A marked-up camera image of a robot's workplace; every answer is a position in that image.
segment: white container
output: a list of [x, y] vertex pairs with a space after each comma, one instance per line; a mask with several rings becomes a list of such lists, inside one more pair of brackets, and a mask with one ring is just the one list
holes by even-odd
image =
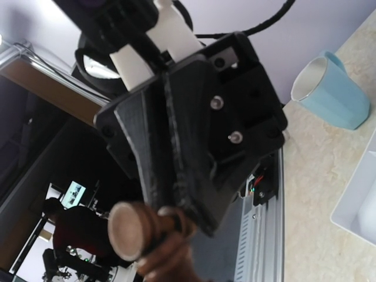
[[376, 245], [376, 131], [338, 201], [331, 221]]

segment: red shirt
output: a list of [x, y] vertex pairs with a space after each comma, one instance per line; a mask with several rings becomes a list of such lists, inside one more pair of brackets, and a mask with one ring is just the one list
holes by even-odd
[[108, 221], [101, 219], [87, 207], [64, 210], [55, 223], [53, 248], [78, 248], [98, 257], [111, 255], [113, 249], [108, 238]]

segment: marble tabletop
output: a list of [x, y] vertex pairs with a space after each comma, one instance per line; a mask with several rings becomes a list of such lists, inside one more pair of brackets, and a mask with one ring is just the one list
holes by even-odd
[[376, 11], [337, 55], [370, 97], [371, 115], [349, 131], [295, 102], [285, 106], [290, 135], [284, 147], [286, 282], [376, 282], [376, 247], [330, 222], [376, 128]]

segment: blue mug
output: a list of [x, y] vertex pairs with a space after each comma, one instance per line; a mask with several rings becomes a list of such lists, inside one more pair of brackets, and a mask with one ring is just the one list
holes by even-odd
[[348, 77], [345, 66], [331, 52], [323, 52], [298, 75], [293, 101], [331, 125], [356, 129], [370, 115], [370, 100]]

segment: mug handle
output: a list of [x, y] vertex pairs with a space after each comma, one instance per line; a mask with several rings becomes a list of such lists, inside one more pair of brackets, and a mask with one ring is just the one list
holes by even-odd
[[333, 63], [335, 63], [342, 71], [344, 71], [346, 73], [346, 68], [344, 66], [344, 64], [342, 63], [342, 61], [337, 57], [335, 56], [332, 52], [329, 52], [329, 51], [322, 51], [320, 53], [321, 56], [323, 57], [326, 57], [327, 59], [331, 60]]

